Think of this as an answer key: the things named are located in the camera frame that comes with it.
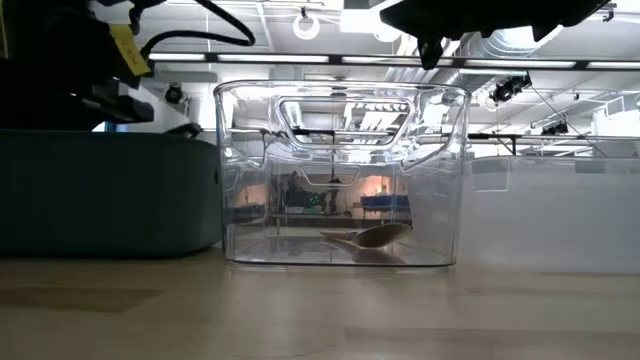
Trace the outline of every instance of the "wooden spoon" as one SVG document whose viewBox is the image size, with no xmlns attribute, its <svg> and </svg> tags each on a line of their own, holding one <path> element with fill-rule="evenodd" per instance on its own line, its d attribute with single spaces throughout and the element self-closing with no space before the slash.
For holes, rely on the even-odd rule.
<svg viewBox="0 0 640 360">
<path fill-rule="evenodd" d="M 399 257 L 388 254 L 382 250 L 363 249 L 345 240 L 324 238 L 322 242 L 349 253 L 351 260 L 356 264 L 406 264 L 406 262 Z"/>
<path fill-rule="evenodd" d="M 374 226 L 361 233 L 320 232 L 329 239 L 351 241 L 361 248 L 376 249 L 393 244 L 411 231 L 411 226 L 402 223 L 391 223 Z"/>
</svg>

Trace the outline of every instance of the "ceiling light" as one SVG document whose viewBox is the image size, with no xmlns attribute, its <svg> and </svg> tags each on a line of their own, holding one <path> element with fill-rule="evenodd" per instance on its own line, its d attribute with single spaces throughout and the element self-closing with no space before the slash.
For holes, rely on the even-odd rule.
<svg viewBox="0 0 640 360">
<path fill-rule="evenodd" d="M 223 54 L 218 55 L 219 62 L 264 62 L 264 63 L 328 63 L 329 57 L 323 55 L 256 55 Z"/>
<path fill-rule="evenodd" d="M 229 129 L 231 133 L 239 133 L 239 134 L 252 134 L 252 133 L 260 133 L 260 130 L 257 129 Z"/>
<path fill-rule="evenodd" d="M 554 61 L 554 60 L 467 60 L 465 66 L 471 67 L 505 67 L 505 68 L 561 68 L 569 69 L 576 65 L 575 61 Z"/>
<path fill-rule="evenodd" d="M 149 60 L 156 61 L 204 61 L 204 54 L 152 53 Z"/>
<path fill-rule="evenodd" d="M 388 136 L 386 131 L 336 131 L 336 135 Z"/>
<path fill-rule="evenodd" d="M 416 65 L 420 66 L 420 58 L 417 56 L 343 56 L 345 64 L 385 64 L 385 65 Z"/>
<path fill-rule="evenodd" d="M 302 30 L 302 28 L 300 28 L 300 22 L 304 19 L 311 20 L 311 27 L 306 30 Z M 304 17 L 302 15 L 298 15 L 296 16 L 296 19 L 293 20 L 293 33 L 296 34 L 299 39 L 313 40 L 320 33 L 320 21 L 318 21 L 318 18 L 312 14 Z"/>
<path fill-rule="evenodd" d="M 381 42 L 394 42 L 402 33 L 387 24 L 380 24 L 373 36 Z"/>
<path fill-rule="evenodd" d="M 494 70 L 494 69 L 460 69 L 463 75 L 504 75 L 504 76 L 526 76 L 525 70 Z"/>
<path fill-rule="evenodd" d="M 587 69 L 640 69 L 640 61 L 592 61 Z"/>
</svg>

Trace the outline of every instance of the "black cable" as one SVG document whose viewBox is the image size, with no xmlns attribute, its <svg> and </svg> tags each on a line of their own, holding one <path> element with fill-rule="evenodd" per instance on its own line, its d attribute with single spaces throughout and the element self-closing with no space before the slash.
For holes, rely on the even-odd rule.
<svg viewBox="0 0 640 360">
<path fill-rule="evenodd" d="M 247 37 L 247 39 L 239 39 L 230 36 L 213 34 L 206 31 L 194 31 L 194 30 L 172 30 L 160 33 L 154 37 L 152 37 L 145 46 L 140 50 L 142 56 L 147 59 L 149 54 L 151 54 L 151 50 L 154 46 L 156 46 L 159 42 L 174 38 L 174 37 L 190 37 L 190 38 L 199 38 L 199 39 L 207 39 L 213 41 L 221 41 L 228 44 L 238 45 L 238 46 L 253 46 L 256 43 L 256 38 L 249 30 L 249 28 L 243 24 L 240 20 L 236 19 L 233 15 L 229 14 L 218 5 L 212 3 L 209 0 L 194 0 L 198 4 L 205 7 L 207 10 L 212 13 L 218 15 L 222 20 L 228 22 L 231 26 L 240 31 L 243 35 Z"/>
<path fill-rule="evenodd" d="M 558 115 L 558 117 L 560 119 L 562 119 L 562 115 L 560 115 L 560 113 L 558 111 L 556 111 L 556 109 L 553 108 L 553 106 L 551 106 L 551 104 L 549 104 L 549 102 L 542 96 L 540 95 L 540 93 L 538 92 L 538 90 L 536 90 L 536 88 L 533 87 L 533 85 L 531 86 L 531 90 L 533 90 L 539 97 L 540 99 L 542 99 L 542 101 L 544 101 L 545 104 L 547 104 L 547 106 L 553 110 L 554 113 L 556 113 L 556 115 Z M 582 137 L 586 142 L 589 143 L 589 145 L 593 146 L 594 149 L 598 150 L 602 155 L 604 155 L 604 157 L 608 157 L 607 154 L 605 154 L 604 152 L 602 152 L 602 150 L 600 150 L 593 142 L 591 142 L 589 139 L 587 139 L 585 137 L 585 135 L 580 134 L 580 132 L 573 127 L 573 125 L 571 125 L 569 123 L 569 121 L 564 120 L 564 123 L 567 124 L 573 131 L 575 131 L 580 137 Z"/>
</svg>

